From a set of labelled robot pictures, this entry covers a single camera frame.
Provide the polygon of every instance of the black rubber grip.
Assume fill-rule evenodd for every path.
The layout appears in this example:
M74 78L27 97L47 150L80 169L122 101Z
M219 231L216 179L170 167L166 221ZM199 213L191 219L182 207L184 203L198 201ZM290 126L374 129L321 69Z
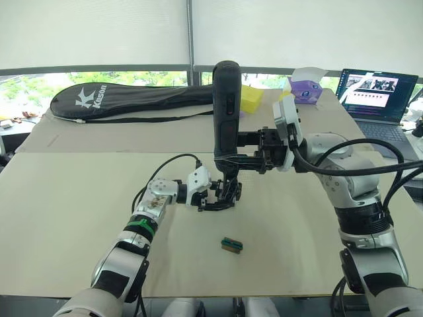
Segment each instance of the black rubber grip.
M221 61L213 70L213 120L214 155L237 153L239 108L241 104L241 68L234 61ZM231 173L227 162L216 167L223 173Z

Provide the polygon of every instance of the white roller blind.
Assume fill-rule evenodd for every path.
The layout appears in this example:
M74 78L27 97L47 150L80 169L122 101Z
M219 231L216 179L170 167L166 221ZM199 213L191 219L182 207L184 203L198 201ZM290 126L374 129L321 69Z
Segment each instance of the white roller blind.
M186 0L0 1L0 69L185 63Z
M194 61L423 76L423 0L196 0Z

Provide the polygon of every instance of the white tabletop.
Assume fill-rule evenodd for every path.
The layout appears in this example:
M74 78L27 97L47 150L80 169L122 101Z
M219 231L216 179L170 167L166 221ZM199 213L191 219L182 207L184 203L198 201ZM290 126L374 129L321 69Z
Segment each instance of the white tabletop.
M336 105L332 92L324 91L322 98L317 106L299 106L304 130L362 137L354 121ZM270 109L264 99L259 112ZM261 118L260 114L242 119L241 129L273 126L270 116L262 121L254 118ZM197 120L203 120L201 126ZM207 120L212 118L180 122L185 132L199 131L191 143L180 142L179 134L170 133L166 123L158 125L166 131L161 137L152 133L133 137L137 127L146 127L131 125L127 128L131 132L119 134L127 139L112 133L119 131L118 126L125 129L123 125L106 129L108 125L75 123L67 127L76 134L86 129L86 138L75 145L58 123L52 123L54 128L39 123L32 140L0 174L0 294L70 297L88 287L96 262L130 217L134 194L170 157L168 153L212 150L212 123ZM48 136L47 130L56 134ZM205 139L203 130L208 131ZM160 141L160 146L149 148L146 135ZM176 151L174 143L182 148ZM140 153L146 149L168 153ZM221 177L212 154L198 155L213 179ZM363 155L383 164L374 151ZM192 159L183 158L164 168L160 176L185 179L193 169ZM383 196L392 179L392 175L381 176ZM265 175L245 171L240 181L243 194L235 208L198 213L193 207L169 207L149 255L144 296L312 296L333 290L342 276L338 252L343 245L335 212L317 178L294 171ZM421 245L423 213L403 189L392 199L391 212L410 283L422 288L423 254L416 250ZM241 254L220 248L224 236L243 242Z

